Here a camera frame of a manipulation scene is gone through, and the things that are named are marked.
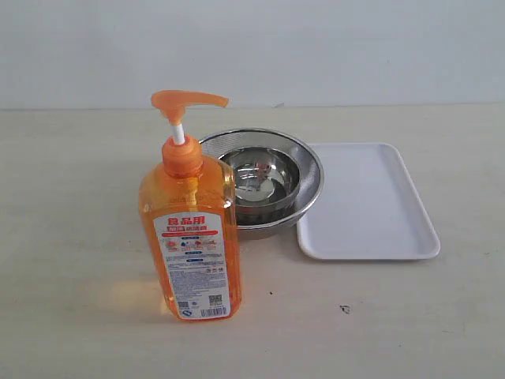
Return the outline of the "orange pump soap bottle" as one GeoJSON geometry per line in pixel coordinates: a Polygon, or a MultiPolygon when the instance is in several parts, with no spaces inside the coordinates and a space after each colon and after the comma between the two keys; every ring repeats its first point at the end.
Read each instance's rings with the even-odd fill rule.
{"type": "Polygon", "coordinates": [[[225,107],[228,100],[162,90],[151,104],[173,128],[161,163],[141,181],[138,201],[163,297],[179,320],[230,318],[241,305],[234,171],[204,154],[182,125],[187,107],[225,107]]]}

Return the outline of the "small stainless steel bowl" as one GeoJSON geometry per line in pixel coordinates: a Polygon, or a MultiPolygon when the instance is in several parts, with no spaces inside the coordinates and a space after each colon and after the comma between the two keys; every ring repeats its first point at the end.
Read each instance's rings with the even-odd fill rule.
{"type": "Polygon", "coordinates": [[[273,212],[293,204],[300,189],[301,169],[286,153],[249,146],[220,159],[234,171],[236,202],[243,212],[273,212]]]}

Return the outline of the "large steel mesh colander bowl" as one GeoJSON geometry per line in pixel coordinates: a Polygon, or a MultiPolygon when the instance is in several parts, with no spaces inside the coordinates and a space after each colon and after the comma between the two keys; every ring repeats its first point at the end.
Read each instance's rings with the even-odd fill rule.
{"type": "Polygon", "coordinates": [[[292,227],[315,204],[324,186],[324,169],[319,156],[305,142],[271,129],[231,129],[200,140],[203,153],[217,159],[244,147],[273,148],[286,153],[301,169],[300,189],[291,206],[273,212],[248,213],[238,207],[238,234],[243,239],[262,239],[292,227]]]}

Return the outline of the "white plastic tray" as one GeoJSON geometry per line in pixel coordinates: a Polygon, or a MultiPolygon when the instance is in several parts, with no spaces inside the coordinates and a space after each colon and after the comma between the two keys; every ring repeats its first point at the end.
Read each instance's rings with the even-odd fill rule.
{"type": "Polygon", "coordinates": [[[398,151],[385,143],[314,144],[323,189],[297,223],[301,251],[320,261],[419,261],[440,239],[398,151]]]}

